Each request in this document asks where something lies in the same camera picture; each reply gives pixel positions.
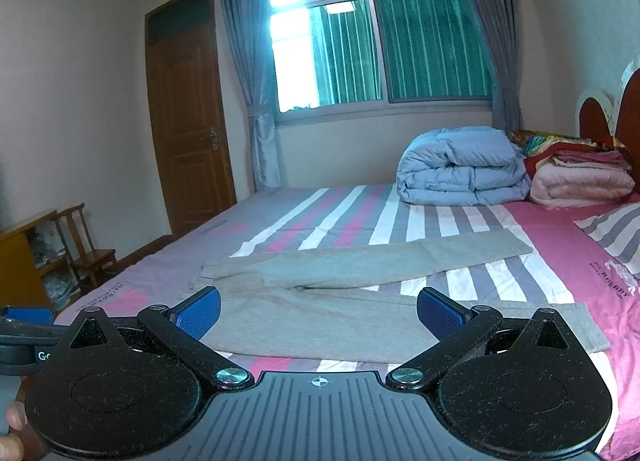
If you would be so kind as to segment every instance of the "folded blue comforter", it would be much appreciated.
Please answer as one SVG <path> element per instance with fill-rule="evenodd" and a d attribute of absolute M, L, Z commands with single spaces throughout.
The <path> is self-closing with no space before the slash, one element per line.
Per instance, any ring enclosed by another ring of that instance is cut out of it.
<path fill-rule="evenodd" d="M 488 126 L 421 134 L 402 154 L 396 184 L 407 203 L 443 206 L 520 201 L 531 185 L 518 147 Z"/>

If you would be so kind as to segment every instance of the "window sill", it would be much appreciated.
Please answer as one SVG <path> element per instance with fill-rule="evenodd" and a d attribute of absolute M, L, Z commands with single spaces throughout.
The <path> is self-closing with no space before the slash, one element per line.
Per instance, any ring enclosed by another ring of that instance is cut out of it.
<path fill-rule="evenodd" d="M 436 112 L 486 112 L 491 110 L 491 100 L 433 100 L 429 102 L 357 102 L 353 104 L 325 105 L 280 112 L 276 115 L 276 126 L 293 126 L 327 121 L 353 120 L 374 116 L 399 114 L 432 114 Z"/>

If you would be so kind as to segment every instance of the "striped pillow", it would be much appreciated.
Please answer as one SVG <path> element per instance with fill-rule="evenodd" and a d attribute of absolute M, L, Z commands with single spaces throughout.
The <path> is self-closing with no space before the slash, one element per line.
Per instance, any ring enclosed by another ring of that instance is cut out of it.
<path fill-rule="evenodd" d="M 620 264 L 640 279 L 640 203 L 620 206 L 601 216 L 574 221 Z"/>

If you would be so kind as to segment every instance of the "wall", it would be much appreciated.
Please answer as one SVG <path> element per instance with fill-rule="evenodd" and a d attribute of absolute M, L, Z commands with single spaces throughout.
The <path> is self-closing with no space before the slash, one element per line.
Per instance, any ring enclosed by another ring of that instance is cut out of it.
<path fill-rule="evenodd" d="M 122 257 L 162 233 L 140 146 L 136 0 L 0 0 L 0 225 L 85 202 Z"/>
<path fill-rule="evenodd" d="M 142 0 L 142 13 L 168 0 Z M 551 130 L 553 113 L 546 78 L 542 35 L 532 0 L 523 1 L 521 103 L 527 128 Z M 216 11 L 218 63 L 231 165 L 238 199 L 251 192 L 251 166 L 245 107 L 228 49 L 220 3 Z M 142 25 L 139 26 L 142 40 Z M 144 55 L 138 54 L 140 98 L 146 102 Z M 364 182 L 392 182 L 398 158 L 418 134 L 441 126 L 490 123 L 488 110 L 410 112 L 375 118 L 282 126 L 277 129 L 284 181 L 292 187 L 337 186 Z M 152 155 L 150 129 L 146 148 Z"/>
<path fill-rule="evenodd" d="M 555 111 L 554 130 L 575 132 L 584 89 L 619 94 L 626 66 L 640 54 L 639 0 L 533 0 L 540 19 Z"/>

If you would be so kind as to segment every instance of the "bed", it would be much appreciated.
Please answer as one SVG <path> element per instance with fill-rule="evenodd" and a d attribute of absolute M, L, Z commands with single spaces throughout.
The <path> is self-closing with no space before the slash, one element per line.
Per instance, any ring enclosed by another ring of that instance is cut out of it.
<path fill-rule="evenodd" d="M 632 77 L 625 91 L 616 131 L 616 136 L 629 141 L 631 151 L 640 155 L 640 148 L 632 146 L 640 139 L 633 137 L 640 134 L 637 102 L 640 75 Z M 596 137 L 608 132 L 606 120 L 603 124 L 598 115 L 598 105 L 585 102 L 579 115 L 581 133 Z M 640 196 L 634 194 L 631 200 L 640 200 Z M 203 263 L 240 250 L 248 254 L 375 245 L 508 228 L 531 245 L 534 253 L 367 289 L 415 296 L 423 286 L 431 285 L 457 300 L 527 300 L 541 306 L 585 301 L 611 343 L 606 352 L 591 355 L 614 401 L 601 455 L 607 460 L 623 460 L 640 451 L 640 391 L 636 389 L 640 387 L 640 288 L 573 222 L 608 210 L 610 206 L 549 210 L 529 202 L 413 206 L 402 203 L 392 185 L 265 190 L 129 267 L 66 309 L 56 322 L 68 324 L 79 309 L 89 305 L 100 305 L 111 316 L 135 314 L 151 303 L 174 305 L 190 295 L 188 284 Z M 395 367 L 332 358 L 222 354 L 254 376 L 264 370 L 378 370 L 384 377 Z"/>

